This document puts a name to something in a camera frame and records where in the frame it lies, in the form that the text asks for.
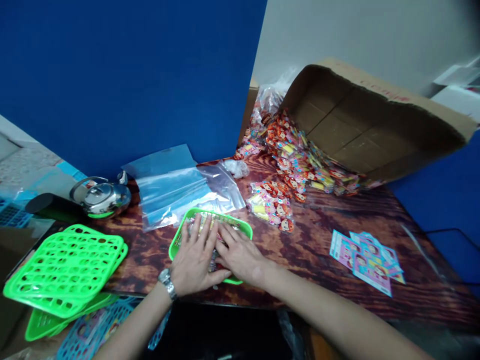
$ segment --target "green plastic basket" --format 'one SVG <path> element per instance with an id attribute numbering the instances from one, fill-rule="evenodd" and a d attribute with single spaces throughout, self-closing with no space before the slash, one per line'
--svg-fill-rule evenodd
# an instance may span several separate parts
<path id="1" fill-rule="evenodd" d="M 3 294 L 63 319 L 81 312 L 128 252 L 120 236 L 93 233 L 86 226 L 82 230 L 45 239 L 7 282 Z"/>
<path id="2" fill-rule="evenodd" d="M 69 226 L 63 232 L 71 234 L 103 235 L 101 232 L 93 230 L 81 224 Z M 115 265 L 113 266 L 110 276 L 115 272 L 115 270 L 120 265 L 125 256 L 127 256 L 127 252 L 128 246 L 127 244 L 123 244 L 122 250 L 118 256 L 118 259 L 115 262 Z M 93 313 L 94 311 L 97 311 L 98 309 L 107 307 L 108 305 L 116 302 L 118 299 L 119 297 L 116 295 L 99 293 L 95 296 L 93 300 L 86 304 L 83 310 L 68 319 L 60 318 L 51 315 L 45 311 L 34 308 L 30 316 L 30 321 L 28 322 L 28 327 L 26 328 L 25 340 L 34 341 L 45 336 L 52 337 L 58 335 L 72 321 L 82 317 L 83 315 L 87 315 Z"/>
<path id="3" fill-rule="evenodd" d="M 253 232 L 250 224 L 248 224 L 247 222 L 239 220 L 235 217 L 231 217 L 229 215 L 219 214 L 219 213 L 216 213 L 216 212 L 213 212 L 213 211 L 208 211 L 208 210 L 203 210 L 203 209 L 198 208 L 198 207 L 192 207 L 190 210 L 188 210 L 185 213 L 185 216 L 183 217 L 183 219 L 180 223 L 180 227 L 178 228 L 178 230 L 175 234 L 175 237 L 171 241 L 170 247 L 168 248 L 168 256 L 170 256 L 170 260 L 173 260 L 175 258 L 175 256 L 177 255 L 177 253 L 179 252 L 180 243 L 181 243 L 181 240 L 182 240 L 182 226 L 184 224 L 185 219 L 194 218 L 196 213 L 209 213 L 209 214 L 212 214 L 213 219 L 217 219 L 217 220 L 219 220 L 223 223 L 229 223 L 231 225 L 236 225 L 236 226 L 238 226 L 238 228 L 240 229 L 240 231 L 242 233 L 244 233 L 246 236 L 248 236 L 250 238 L 250 240 L 252 240 L 252 236 L 253 236 L 254 232 Z M 227 283 L 227 284 L 233 284 L 233 285 L 243 284 L 243 281 L 239 280 L 234 275 L 230 276 L 229 278 L 226 278 L 225 280 L 223 280 L 223 282 Z"/>
<path id="4" fill-rule="evenodd" d="M 99 293 L 86 305 L 84 310 L 68 319 L 53 316 L 45 311 L 35 308 L 31 313 L 30 321 L 28 322 L 28 326 L 25 331 L 25 340 L 31 342 L 41 339 L 45 336 L 55 336 L 61 333 L 62 330 L 65 329 L 72 321 L 82 317 L 83 315 L 93 313 L 98 309 L 111 305 L 118 299 L 119 297 L 116 295 Z"/>

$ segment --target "wood grain tabletop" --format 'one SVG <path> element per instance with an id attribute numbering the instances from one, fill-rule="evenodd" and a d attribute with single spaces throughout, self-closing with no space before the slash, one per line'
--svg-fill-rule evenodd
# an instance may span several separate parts
<path id="1" fill-rule="evenodd" d="M 237 181 L 240 192 L 250 196 L 249 183 L 277 178 L 274 160 L 266 154 L 246 159 L 248 177 Z M 142 230 L 139 190 L 134 181 L 130 207 L 119 217 L 94 220 L 95 230 L 120 235 L 128 255 L 104 290 L 144 296 L 155 285 L 159 272 L 170 265 L 170 243 L 177 231 L 173 226 L 150 232 Z M 236 210 L 229 215 L 250 223 L 253 241 L 269 259 L 295 274 L 319 284 L 387 321 L 420 321 L 454 328 L 480 328 L 480 305 L 451 270 L 442 255 L 403 209 L 392 192 L 382 186 L 352 197 L 337 197 L 308 188 L 304 204 L 292 202 L 295 229 L 280 232 L 248 213 Z M 419 247 L 402 225 L 416 237 Z M 355 277 L 329 255 L 332 231 L 348 236 L 349 231 L 369 232 L 383 245 L 396 250 L 406 284 L 392 280 L 392 298 Z M 184 301 L 226 306 L 278 309 L 284 305 L 264 291 L 248 284 L 220 284 L 189 296 Z"/>

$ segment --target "blue partition board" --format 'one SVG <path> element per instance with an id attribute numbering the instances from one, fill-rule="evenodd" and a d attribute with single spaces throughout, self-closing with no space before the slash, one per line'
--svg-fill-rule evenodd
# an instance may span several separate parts
<path id="1" fill-rule="evenodd" d="M 0 2 L 0 114 L 89 176 L 235 152 L 267 0 Z"/>
<path id="2" fill-rule="evenodd" d="M 480 134 L 461 150 L 388 186 L 465 282 L 480 283 Z M 480 297 L 480 287 L 472 287 Z"/>

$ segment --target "wristwatch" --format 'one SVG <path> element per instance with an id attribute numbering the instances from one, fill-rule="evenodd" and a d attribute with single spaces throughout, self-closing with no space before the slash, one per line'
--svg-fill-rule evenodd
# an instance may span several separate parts
<path id="1" fill-rule="evenodd" d="M 170 295 L 171 301 L 175 301 L 178 296 L 175 292 L 174 283 L 170 277 L 170 269 L 165 268 L 161 271 L 160 275 L 158 275 L 158 281 L 165 285 L 166 290 L 168 291 L 168 295 Z"/>

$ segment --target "forearm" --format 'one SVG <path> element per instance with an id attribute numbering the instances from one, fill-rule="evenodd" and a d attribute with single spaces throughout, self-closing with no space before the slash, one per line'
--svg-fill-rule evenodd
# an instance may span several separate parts
<path id="1" fill-rule="evenodd" d="M 137 358 L 171 305 L 172 301 L 167 288 L 163 284 L 157 283 L 106 344 L 102 346 L 94 359 Z"/>
<path id="2" fill-rule="evenodd" d="M 279 265 L 265 267 L 263 284 L 350 359 L 430 359 L 371 312 Z"/>

